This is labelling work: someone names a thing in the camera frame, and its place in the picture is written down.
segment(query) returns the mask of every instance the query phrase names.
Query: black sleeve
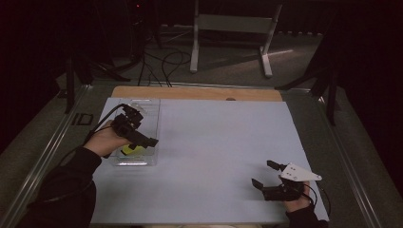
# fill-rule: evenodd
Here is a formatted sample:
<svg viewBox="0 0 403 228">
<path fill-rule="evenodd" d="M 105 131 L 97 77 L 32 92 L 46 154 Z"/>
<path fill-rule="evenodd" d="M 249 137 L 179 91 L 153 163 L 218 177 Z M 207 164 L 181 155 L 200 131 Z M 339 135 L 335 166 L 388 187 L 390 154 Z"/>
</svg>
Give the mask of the black sleeve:
<svg viewBox="0 0 403 228">
<path fill-rule="evenodd" d="M 326 228 L 328 222 L 318 220 L 314 211 L 314 205 L 297 210 L 292 213 L 286 212 L 285 215 L 290 219 L 290 228 Z"/>
<path fill-rule="evenodd" d="M 76 149 L 66 165 L 47 174 L 17 227 L 88 227 L 96 200 L 92 174 L 100 164 L 92 151 Z"/>
</svg>

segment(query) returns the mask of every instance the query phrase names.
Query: dark background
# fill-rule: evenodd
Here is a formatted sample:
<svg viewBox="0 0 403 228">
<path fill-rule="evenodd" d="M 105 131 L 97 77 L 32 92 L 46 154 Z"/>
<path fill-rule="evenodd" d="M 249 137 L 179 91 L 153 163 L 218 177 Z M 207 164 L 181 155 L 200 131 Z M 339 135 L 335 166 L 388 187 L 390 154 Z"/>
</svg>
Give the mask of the dark background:
<svg viewBox="0 0 403 228">
<path fill-rule="evenodd" d="M 59 91 L 70 51 L 79 48 L 96 61 L 111 55 L 92 1 L 7 1 L 0 6 L 2 152 Z M 157 1 L 160 23 L 192 25 L 193 2 Z M 203 3 L 201 10 L 265 15 L 241 1 Z M 285 4 L 277 32 L 325 34 L 310 69 L 337 63 L 338 85 L 366 127 L 399 192 L 403 192 L 403 4 L 401 1 L 309 1 Z"/>
</svg>

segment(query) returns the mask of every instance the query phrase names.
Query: white table surface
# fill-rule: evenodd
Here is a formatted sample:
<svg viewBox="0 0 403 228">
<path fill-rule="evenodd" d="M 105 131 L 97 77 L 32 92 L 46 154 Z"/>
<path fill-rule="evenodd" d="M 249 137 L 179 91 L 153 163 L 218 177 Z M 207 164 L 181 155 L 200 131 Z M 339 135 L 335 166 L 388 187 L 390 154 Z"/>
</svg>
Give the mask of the white table surface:
<svg viewBox="0 0 403 228">
<path fill-rule="evenodd" d="M 110 98 L 103 115 L 121 99 Z M 310 170 L 287 104 L 161 100 L 157 165 L 113 166 L 94 174 L 92 223 L 244 224 L 287 221 L 251 179 L 280 184 L 267 160 Z M 327 219 L 317 191 L 316 213 Z"/>
</svg>

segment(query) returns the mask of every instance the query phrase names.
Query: transparent plastic container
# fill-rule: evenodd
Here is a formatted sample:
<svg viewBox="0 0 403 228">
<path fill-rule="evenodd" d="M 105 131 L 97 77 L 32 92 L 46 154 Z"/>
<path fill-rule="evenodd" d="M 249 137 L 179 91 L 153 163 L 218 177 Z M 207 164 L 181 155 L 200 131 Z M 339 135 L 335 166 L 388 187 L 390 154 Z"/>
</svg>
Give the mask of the transparent plastic container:
<svg viewBox="0 0 403 228">
<path fill-rule="evenodd" d="M 159 99 L 121 99 L 119 104 L 127 104 L 136 108 L 143 115 L 141 125 L 137 129 L 138 132 L 147 138 L 158 140 L 158 119 L 160 116 L 160 100 Z M 124 113 L 121 109 L 115 112 L 115 117 Z M 158 158 L 158 143 L 155 147 L 148 146 L 143 148 L 137 146 L 134 150 L 128 145 L 116 149 L 110 155 L 109 159 L 114 165 L 156 165 Z"/>
</svg>

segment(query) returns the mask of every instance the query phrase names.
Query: yellow object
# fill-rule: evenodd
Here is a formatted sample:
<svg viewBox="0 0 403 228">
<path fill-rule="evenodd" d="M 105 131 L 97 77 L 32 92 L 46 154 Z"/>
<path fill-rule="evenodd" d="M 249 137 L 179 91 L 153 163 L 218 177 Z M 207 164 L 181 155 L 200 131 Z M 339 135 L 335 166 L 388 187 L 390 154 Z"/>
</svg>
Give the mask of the yellow object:
<svg viewBox="0 0 403 228">
<path fill-rule="evenodd" d="M 142 146 L 140 146 L 140 145 L 138 145 L 138 146 L 136 146 L 136 148 L 134 148 L 134 149 L 131 149 L 130 147 L 129 147 L 129 145 L 127 144 L 127 145 L 124 145 L 123 147 L 122 147 L 122 150 L 121 150 L 121 152 L 124 154 L 124 155 L 129 155 L 129 154 L 138 154 L 138 153 L 140 153 L 142 150 L 144 150 L 144 147 L 142 147 Z"/>
</svg>

